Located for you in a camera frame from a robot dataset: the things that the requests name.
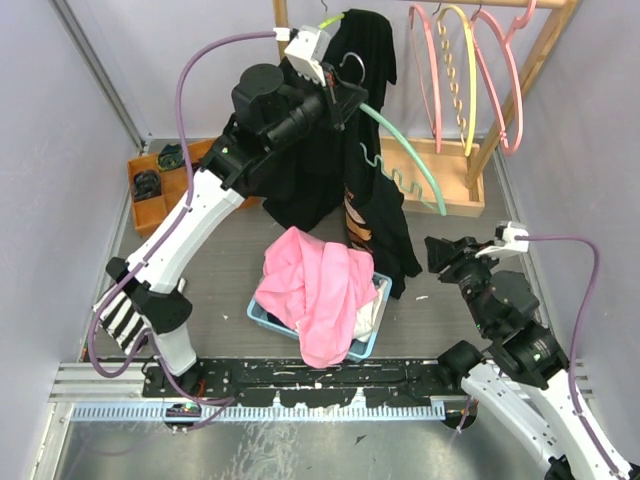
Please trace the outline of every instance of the wooden floor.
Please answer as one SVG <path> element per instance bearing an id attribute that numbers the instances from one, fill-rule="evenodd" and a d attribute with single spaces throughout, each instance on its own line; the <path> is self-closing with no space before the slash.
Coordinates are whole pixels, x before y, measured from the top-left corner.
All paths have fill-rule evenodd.
<path id="1" fill-rule="evenodd" d="M 496 223 L 507 220 L 493 164 L 485 170 L 484 182 L 486 209 L 480 218 L 407 214 L 413 246 L 425 272 L 408 279 L 400 300 L 390 299 L 373 356 L 436 357 L 462 339 L 479 347 L 487 345 L 477 334 L 458 287 L 440 284 L 426 272 L 423 242 L 427 235 L 451 240 L 492 238 Z M 194 305 L 188 325 L 199 356 L 300 355 L 296 341 L 258 327 L 246 314 L 261 277 L 264 251 L 283 231 L 261 207 L 240 210 L 216 229 L 192 259 L 184 275 L 188 281 L 185 294 Z M 311 233 L 325 241 L 346 243 L 342 210 L 334 211 Z M 141 244 L 129 219 L 120 255 L 126 257 Z M 521 270 L 517 258 L 503 261 L 501 267 Z M 97 342 L 99 355 L 120 355 L 115 342 L 102 333 Z"/>

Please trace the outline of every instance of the black and white striped cloth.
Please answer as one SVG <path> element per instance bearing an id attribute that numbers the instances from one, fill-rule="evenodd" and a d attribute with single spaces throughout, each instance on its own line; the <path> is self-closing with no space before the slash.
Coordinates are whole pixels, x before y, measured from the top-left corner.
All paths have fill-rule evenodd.
<path id="1" fill-rule="evenodd" d="M 186 284 L 187 281 L 181 278 L 178 282 L 178 291 L 180 293 L 184 291 Z M 98 307 L 114 288 L 115 285 L 109 287 L 100 297 L 100 300 L 93 306 L 94 313 L 98 311 Z M 118 293 L 113 301 L 102 311 L 100 325 L 127 355 L 131 352 L 140 333 L 145 328 L 151 328 L 149 320 L 135 311 L 131 300 L 124 292 Z"/>

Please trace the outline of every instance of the blue basket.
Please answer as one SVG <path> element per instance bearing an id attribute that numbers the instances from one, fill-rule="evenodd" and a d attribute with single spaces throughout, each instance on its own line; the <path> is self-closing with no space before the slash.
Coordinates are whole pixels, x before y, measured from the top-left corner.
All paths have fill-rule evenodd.
<path id="1" fill-rule="evenodd" d="M 351 345 L 349 349 L 349 353 L 347 353 L 347 360 L 352 360 L 354 362 L 361 362 L 365 358 L 369 358 L 371 352 L 373 351 L 373 347 L 376 343 L 376 338 L 378 337 L 378 330 L 380 329 L 380 321 L 382 320 L 382 315 L 384 314 L 384 310 L 387 306 L 387 300 L 389 299 L 389 292 L 391 292 L 391 284 L 392 281 L 386 275 L 381 275 L 379 273 L 373 274 L 373 282 L 376 285 L 379 285 L 382 280 L 387 281 L 387 285 L 384 289 L 384 295 L 382 297 L 382 304 L 378 309 L 378 315 L 376 316 L 376 321 L 373 324 L 373 331 L 371 332 L 371 336 L 369 337 L 368 342 L 360 342 L 356 340 Z M 249 307 L 247 308 L 247 315 L 249 318 L 255 320 L 255 322 L 261 327 L 266 328 L 267 330 L 271 330 L 273 332 L 281 333 L 282 335 L 286 335 L 290 338 L 298 339 L 298 333 L 290 330 L 286 327 L 282 327 L 280 325 L 276 325 L 275 323 L 271 323 L 269 321 L 269 317 L 267 316 L 267 311 L 262 308 L 258 302 L 256 302 L 255 297 L 251 299 L 251 303 L 249 303 Z"/>

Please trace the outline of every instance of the clothing rack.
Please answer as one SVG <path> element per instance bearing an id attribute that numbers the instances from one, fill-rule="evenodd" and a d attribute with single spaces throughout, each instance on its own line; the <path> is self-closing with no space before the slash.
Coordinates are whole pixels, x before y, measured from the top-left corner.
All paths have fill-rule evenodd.
<path id="1" fill-rule="evenodd" d="M 443 3 L 458 5 L 482 5 L 500 7 L 526 7 L 528 0 L 454 0 L 437 2 L 435 0 L 414 0 L 418 3 Z M 526 61 L 519 70 L 520 87 L 523 98 L 533 86 L 549 53 L 555 46 L 560 34 L 564 31 L 571 16 L 582 0 L 538 0 L 536 8 L 551 9 L 540 34 L 529 51 Z M 288 27 L 287 0 L 273 0 L 273 11 L 276 26 Z M 280 56 L 284 55 L 284 45 L 279 42 Z M 515 109 L 512 96 L 502 104 L 505 125 L 508 127 L 513 120 Z M 464 155 L 461 142 L 443 142 L 440 153 L 436 153 L 435 140 L 410 139 L 418 151 L 424 164 L 433 172 L 440 184 L 447 211 L 451 215 L 477 217 L 484 210 L 484 184 L 482 172 L 491 159 L 493 152 L 500 143 L 500 125 L 494 121 L 487 136 L 479 145 L 472 148 L 471 155 Z M 399 148 L 395 148 L 392 141 L 382 138 L 381 146 L 385 165 L 389 171 L 397 168 L 402 171 L 407 181 L 418 179 L 422 181 L 421 173 L 414 162 Z M 435 196 L 429 188 L 424 189 L 425 198 L 434 200 Z M 430 212 L 416 198 L 405 194 L 405 209 L 410 211 Z"/>

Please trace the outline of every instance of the scratched metal surface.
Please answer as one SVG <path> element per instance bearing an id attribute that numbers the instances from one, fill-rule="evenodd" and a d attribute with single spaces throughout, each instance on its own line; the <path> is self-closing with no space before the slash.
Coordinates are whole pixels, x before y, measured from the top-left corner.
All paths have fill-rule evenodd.
<path id="1" fill-rule="evenodd" d="M 425 236 L 457 240 L 471 235 L 478 240 L 488 239 L 493 237 L 496 223 L 507 219 L 492 164 L 486 169 L 484 183 L 486 209 L 480 218 L 407 214 L 413 246 L 423 268 L 427 265 Z M 185 271 L 185 294 L 194 305 L 188 325 L 199 355 L 300 356 L 297 342 L 258 327 L 246 314 L 262 274 L 264 251 L 283 231 L 260 207 L 240 210 L 225 219 L 194 256 Z M 323 219 L 312 234 L 325 241 L 345 242 L 342 210 Z M 141 244 L 130 223 L 122 240 L 121 256 L 126 257 Z M 516 258 L 507 259 L 501 266 L 521 270 Z M 463 339 L 486 346 L 457 286 L 442 285 L 434 275 L 423 272 L 408 279 L 400 300 L 389 300 L 373 355 L 433 358 Z M 121 354 L 106 335 L 99 336 L 97 345 L 101 355 Z"/>
<path id="2" fill-rule="evenodd" d="M 160 433 L 136 453 L 106 457 Z M 440 422 L 213 423 L 172 436 L 164 425 L 73 423 L 55 480 L 540 480 L 533 459 L 491 414 L 453 443 Z"/>

